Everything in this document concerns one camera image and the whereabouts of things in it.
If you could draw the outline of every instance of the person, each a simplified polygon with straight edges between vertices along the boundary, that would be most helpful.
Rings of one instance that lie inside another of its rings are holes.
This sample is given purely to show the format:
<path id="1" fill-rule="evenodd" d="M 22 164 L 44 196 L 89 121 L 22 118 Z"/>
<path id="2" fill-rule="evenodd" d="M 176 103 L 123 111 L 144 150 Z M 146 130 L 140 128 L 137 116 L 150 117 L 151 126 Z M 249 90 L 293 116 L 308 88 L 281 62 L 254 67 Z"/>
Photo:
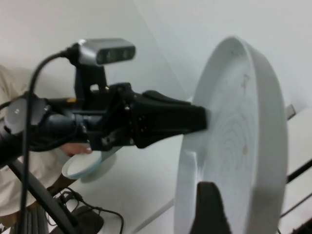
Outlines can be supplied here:
<path id="1" fill-rule="evenodd" d="M 27 86 L 18 82 L 15 77 L 3 66 L 0 66 L 0 104 L 12 100 L 24 93 Z M 90 153 L 87 147 L 67 143 L 60 147 L 67 155 Z M 30 152 L 29 171 L 44 185 L 45 188 L 68 187 L 74 180 L 65 178 L 61 174 L 62 166 L 58 163 L 55 150 L 35 153 Z M 11 227 L 19 219 L 21 182 L 15 174 L 5 166 L 0 169 L 0 223 L 6 228 Z M 35 198 L 28 193 L 27 211 L 38 206 Z"/>

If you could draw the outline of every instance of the hand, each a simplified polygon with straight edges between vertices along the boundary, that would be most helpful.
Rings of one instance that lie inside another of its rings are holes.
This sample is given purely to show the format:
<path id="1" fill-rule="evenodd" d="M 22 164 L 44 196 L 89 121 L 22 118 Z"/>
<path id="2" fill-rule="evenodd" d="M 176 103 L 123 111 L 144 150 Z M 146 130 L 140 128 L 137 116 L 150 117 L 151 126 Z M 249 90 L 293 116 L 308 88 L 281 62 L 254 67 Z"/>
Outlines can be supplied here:
<path id="1" fill-rule="evenodd" d="M 87 147 L 77 143 L 66 143 L 60 149 L 69 157 L 79 154 L 90 154 L 92 152 Z"/>

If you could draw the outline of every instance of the white plate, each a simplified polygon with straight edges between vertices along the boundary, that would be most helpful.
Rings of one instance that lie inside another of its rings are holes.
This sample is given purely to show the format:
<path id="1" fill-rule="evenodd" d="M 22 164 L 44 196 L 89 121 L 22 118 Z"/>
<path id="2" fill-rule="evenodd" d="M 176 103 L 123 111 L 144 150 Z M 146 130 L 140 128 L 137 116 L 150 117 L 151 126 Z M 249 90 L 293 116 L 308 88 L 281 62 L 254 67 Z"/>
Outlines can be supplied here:
<path id="1" fill-rule="evenodd" d="M 70 179 L 79 179 L 94 171 L 101 162 L 100 151 L 93 151 L 89 155 L 75 155 L 64 164 L 62 174 Z"/>
<path id="2" fill-rule="evenodd" d="M 233 234 L 274 234 L 287 168 L 287 126 L 276 75 L 258 51 L 231 37 L 210 57 L 193 104 L 209 129 L 184 136 L 175 197 L 175 233 L 188 234 L 196 186 L 214 182 Z"/>

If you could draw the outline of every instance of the cable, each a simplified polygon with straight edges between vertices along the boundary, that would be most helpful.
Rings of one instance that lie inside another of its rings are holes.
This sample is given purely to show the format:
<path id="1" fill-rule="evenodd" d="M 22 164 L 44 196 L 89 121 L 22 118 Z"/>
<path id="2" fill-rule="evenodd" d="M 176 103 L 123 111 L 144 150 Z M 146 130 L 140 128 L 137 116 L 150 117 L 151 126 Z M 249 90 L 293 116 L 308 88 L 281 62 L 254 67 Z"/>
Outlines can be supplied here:
<path id="1" fill-rule="evenodd" d="M 49 145 L 44 145 L 44 146 L 30 146 L 30 150 L 33 152 L 44 152 L 44 151 L 50 151 L 52 149 L 58 148 L 60 146 L 62 146 L 63 144 L 71 141 L 72 139 L 74 139 L 74 137 L 76 136 L 78 131 L 78 127 L 75 129 L 75 131 L 73 133 L 71 133 L 70 135 L 68 135 L 67 137 L 64 137 L 60 140 L 57 140 Z"/>
<path id="2" fill-rule="evenodd" d="M 310 197 L 312 196 L 312 193 L 310 193 L 309 195 L 307 195 L 305 198 L 303 198 L 301 201 L 299 201 L 297 204 L 295 204 L 293 207 L 291 207 L 289 210 L 287 210 L 284 214 L 281 215 L 281 218 L 286 216 L 287 214 L 289 214 L 291 211 L 293 211 L 294 209 L 296 209 L 299 205 L 301 205 L 303 202 L 305 202 L 306 200 L 308 200 Z"/>
<path id="3" fill-rule="evenodd" d="M 123 231 L 123 226 L 124 226 L 124 218 L 122 217 L 121 214 L 115 212 L 115 211 L 109 211 L 109 210 L 105 210 L 101 207 L 96 207 L 96 206 L 92 206 L 88 203 L 86 203 L 84 200 L 81 201 L 84 205 L 90 207 L 92 210 L 98 210 L 98 211 L 103 211 L 103 212 L 107 212 L 107 213 L 111 213 L 111 214 L 115 214 L 117 216 L 119 216 L 120 220 L 121 220 L 121 226 L 120 226 L 120 231 L 119 231 L 119 234 L 122 234 L 122 231 Z"/>
<path id="4" fill-rule="evenodd" d="M 30 135 L 30 125 L 32 117 L 32 97 L 34 95 L 36 82 L 38 76 L 43 69 L 43 67 L 48 64 L 50 61 L 64 57 L 64 52 L 59 52 L 57 54 L 51 55 L 43 60 L 36 68 L 29 84 L 29 90 L 26 94 L 27 105 L 26 105 L 26 118 L 25 118 L 25 129 L 23 132 L 23 143 L 22 143 L 22 155 L 23 155 L 23 177 L 22 177 L 22 188 L 21 188 L 21 197 L 20 197 L 20 215 L 19 215 L 19 224 L 17 228 L 17 233 L 22 234 L 24 226 L 24 217 L 26 215 L 26 200 L 27 200 L 27 191 L 28 191 L 28 168 L 29 168 L 29 135 Z"/>
<path id="5" fill-rule="evenodd" d="M 10 104 L 11 104 L 10 101 L 7 101 L 7 102 L 1 104 L 1 105 L 0 105 L 0 111 L 1 111 L 2 109 L 4 109 L 5 107 L 8 107 Z"/>
<path id="6" fill-rule="evenodd" d="M 69 187 L 66 187 L 66 188 L 63 188 L 63 189 L 68 189 L 69 191 L 71 191 L 72 194 L 73 194 L 73 196 L 74 196 L 74 198 L 75 198 L 77 201 L 80 201 L 80 202 L 82 202 L 85 206 L 89 207 L 90 209 L 87 210 L 86 212 L 89 212 L 90 210 L 98 210 L 98 211 L 107 212 L 107 213 L 111 213 L 111 214 L 117 215 L 117 216 L 120 218 L 120 220 L 121 220 L 121 226 L 120 226 L 119 234 L 122 234 L 123 226 L 124 226 L 124 218 L 123 218 L 123 216 L 122 216 L 121 214 L 119 214 L 119 213 L 117 213 L 117 212 L 115 212 L 115 211 L 105 210 L 105 209 L 103 209 L 103 208 L 101 208 L 101 207 L 92 206 L 92 205 L 86 203 L 86 202 L 83 200 L 82 196 L 81 196 L 79 193 L 77 193 L 76 191 L 74 191 L 73 189 L 71 189 L 71 188 L 69 188 Z"/>

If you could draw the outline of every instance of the small white dish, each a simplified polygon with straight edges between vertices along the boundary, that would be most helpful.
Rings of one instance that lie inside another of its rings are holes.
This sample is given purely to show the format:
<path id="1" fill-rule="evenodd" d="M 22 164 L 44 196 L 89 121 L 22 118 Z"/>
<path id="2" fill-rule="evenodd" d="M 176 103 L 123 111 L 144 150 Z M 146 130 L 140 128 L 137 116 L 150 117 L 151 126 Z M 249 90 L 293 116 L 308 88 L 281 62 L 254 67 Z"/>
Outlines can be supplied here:
<path id="1" fill-rule="evenodd" d="M 69 179 L 79 179 L 94 171 L 102 162 L 101 152 L 71 157 L 63 166 L 62 174 Z"/>

